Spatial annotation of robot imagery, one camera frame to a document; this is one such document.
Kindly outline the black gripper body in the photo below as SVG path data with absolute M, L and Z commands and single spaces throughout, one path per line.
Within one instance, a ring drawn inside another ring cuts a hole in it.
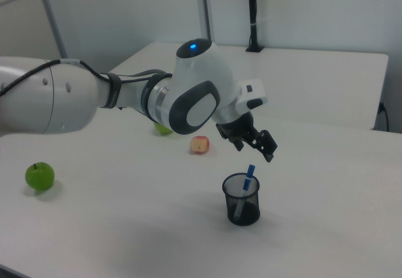
M 216 128 L 223 139 L 229 141 L 253 142 L 261 133 L 254 127 L 254 117 L 251 112 L 242 114 L 238 119 L 226 124 L 216 123 Z

